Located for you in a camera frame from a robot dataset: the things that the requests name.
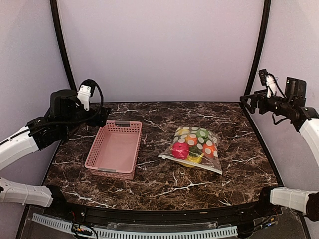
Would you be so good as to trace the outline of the pink plastic basket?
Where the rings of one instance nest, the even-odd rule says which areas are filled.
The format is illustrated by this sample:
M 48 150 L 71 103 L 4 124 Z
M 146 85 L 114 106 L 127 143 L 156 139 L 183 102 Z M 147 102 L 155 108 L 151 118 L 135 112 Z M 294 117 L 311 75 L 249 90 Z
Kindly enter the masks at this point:
M 139 121 L 108 120 L 94 139 L 85 168 L 93 175 L 132 180 L 141 136 Z

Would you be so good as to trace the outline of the orange toy fruit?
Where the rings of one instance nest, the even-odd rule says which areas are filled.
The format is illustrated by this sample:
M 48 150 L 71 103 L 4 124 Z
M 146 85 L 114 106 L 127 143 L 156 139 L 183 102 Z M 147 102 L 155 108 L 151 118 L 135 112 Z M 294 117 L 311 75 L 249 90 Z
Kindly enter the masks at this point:
M 217 148 L 215 147 L 215 145 L 207 145 L 205 144 L 203 146 L 203 151 L 204 155 L 207 157 L 207 158 L 215 158 L 215 157 L 218 157 L 218 150 Z

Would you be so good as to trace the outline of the orange green toy mango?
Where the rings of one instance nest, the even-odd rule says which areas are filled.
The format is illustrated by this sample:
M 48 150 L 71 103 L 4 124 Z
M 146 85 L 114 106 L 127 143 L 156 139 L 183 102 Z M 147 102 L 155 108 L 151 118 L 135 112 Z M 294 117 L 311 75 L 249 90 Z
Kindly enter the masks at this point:
M 197 136 L 195 134 L 189 134 L 186 138 L 185 141 L 190 147 L 196 146 L 198 143 Z

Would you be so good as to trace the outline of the clear dotted zip bag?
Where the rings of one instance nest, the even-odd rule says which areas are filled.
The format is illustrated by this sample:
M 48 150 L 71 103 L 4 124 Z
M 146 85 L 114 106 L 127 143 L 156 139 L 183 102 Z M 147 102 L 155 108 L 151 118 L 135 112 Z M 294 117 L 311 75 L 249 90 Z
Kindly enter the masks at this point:
M 174 161 L 184 167 L 204 169 L 221 175 L 219 161 L 219 137 L 212 131 L 201 127 L 179 127 L 172 144 L 159 158 Z

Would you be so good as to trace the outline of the yellow toy lemon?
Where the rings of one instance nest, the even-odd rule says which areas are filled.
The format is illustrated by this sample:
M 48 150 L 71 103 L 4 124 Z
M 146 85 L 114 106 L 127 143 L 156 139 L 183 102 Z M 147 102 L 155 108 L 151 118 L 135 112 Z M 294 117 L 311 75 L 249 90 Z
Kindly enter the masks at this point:
M 176 136 L 182 136 L 182 135 L 187 135 L 190 133 L 190 128 L 189 127 L 183 127 L 180 128 L 176 131 Z

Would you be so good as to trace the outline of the green toy watermelon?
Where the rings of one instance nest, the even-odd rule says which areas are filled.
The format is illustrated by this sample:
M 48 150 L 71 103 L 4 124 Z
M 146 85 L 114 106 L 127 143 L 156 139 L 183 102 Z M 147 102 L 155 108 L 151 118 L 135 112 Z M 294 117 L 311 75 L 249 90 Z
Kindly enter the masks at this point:
M 202 153 L 201 150 L 197 148 L 197 146 L 190 147 L 189 152 L 191 155 L 200 155 Z

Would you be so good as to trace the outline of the yellow toy banana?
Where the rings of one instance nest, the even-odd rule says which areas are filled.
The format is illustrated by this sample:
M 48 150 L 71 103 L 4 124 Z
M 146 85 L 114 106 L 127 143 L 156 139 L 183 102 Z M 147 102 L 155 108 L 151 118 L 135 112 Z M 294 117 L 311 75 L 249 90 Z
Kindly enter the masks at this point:
M 194 168 L 195 167 L 194 164 L 201 164 L 203 157 L 204 157 L 204 153 L 202 153 L 200 156 L 196 155 L 195 157 L 188 156 L 186 161 L 192 164 L 190 165 L 190 164 L 182 163 L 182 165 L 188 168 Z

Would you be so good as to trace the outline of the red toy fruit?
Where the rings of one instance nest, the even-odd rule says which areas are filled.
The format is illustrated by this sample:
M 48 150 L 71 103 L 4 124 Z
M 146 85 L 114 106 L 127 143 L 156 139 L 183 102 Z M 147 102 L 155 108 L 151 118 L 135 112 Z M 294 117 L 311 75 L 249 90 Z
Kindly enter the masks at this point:
M 177 142 L 172 147 L 174 158 L 185 160 L 189 156 L 189 146 L 187 143 Z

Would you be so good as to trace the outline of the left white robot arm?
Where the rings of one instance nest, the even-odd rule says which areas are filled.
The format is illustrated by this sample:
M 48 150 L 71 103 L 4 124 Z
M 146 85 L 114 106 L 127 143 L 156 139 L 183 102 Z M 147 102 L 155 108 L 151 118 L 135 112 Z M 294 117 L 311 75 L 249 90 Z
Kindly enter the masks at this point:
M 41 151 L 56 141 L 67 141 L 82 124 L 104 127 L 110 107 L 99 105 L 86 111 L 79 107 L 67 113 L 64 121 L 58 121 L 52 113 L 38 117 L 22 127 L 14 135 L 0 143 L 0 168 L 5 169 L 21 158 Z M 70 205 L 54 185 L 34 186 L 0 179 L 1 203 L 20 203 L 51 208 L 59 217 L 70 213 Z

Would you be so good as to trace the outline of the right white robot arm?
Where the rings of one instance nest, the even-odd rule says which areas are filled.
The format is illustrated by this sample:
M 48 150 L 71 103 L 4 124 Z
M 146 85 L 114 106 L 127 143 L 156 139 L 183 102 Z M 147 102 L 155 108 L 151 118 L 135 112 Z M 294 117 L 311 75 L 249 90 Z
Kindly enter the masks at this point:
M 261 139 L 267 147 L 282 180 L 282 186 L 255 204 L 254 211 L 265 216 L 275 205 L 289 207 L 311 221 L 319 219 L 319 115 L 305 107 L 302 94 L 267 96 L 265 90 L 241 96 L 240 101 L 251 113 L 273 118 L 281 116 L 279 126 L 272 120 L 265 126 L 254 117 Z

